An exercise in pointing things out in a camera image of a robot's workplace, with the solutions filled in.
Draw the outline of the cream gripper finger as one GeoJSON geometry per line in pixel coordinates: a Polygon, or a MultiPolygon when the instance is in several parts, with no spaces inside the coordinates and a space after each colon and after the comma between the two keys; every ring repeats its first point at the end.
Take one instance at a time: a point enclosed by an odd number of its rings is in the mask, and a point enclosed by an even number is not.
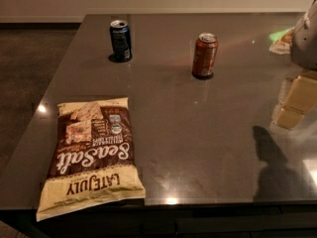
{"type": "Polygon", "coordinates": [[[317,105],[317,71],[302,70],[289,74],[282,82],[274,124],[293,129],[317,105]]]}

